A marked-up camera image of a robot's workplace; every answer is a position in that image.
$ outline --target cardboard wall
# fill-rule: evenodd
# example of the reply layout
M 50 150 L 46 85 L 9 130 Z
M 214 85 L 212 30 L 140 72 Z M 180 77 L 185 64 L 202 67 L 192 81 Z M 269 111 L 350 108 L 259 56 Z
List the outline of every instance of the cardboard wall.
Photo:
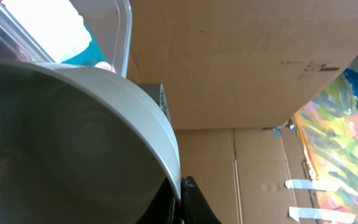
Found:
M 131 52 L 175 129 L 282 125 L 358 54 L 358 1 L 131 0 Z
M 296 134 L 272 130 L 216 129 L 176 132 L 183 176 L 192 175 L 222 223 L 287 224 L 290 206 L 313 207 L 308 190 L 289 190 L 305 179 Z M 315 220 L 302 220 L 312 224 Z

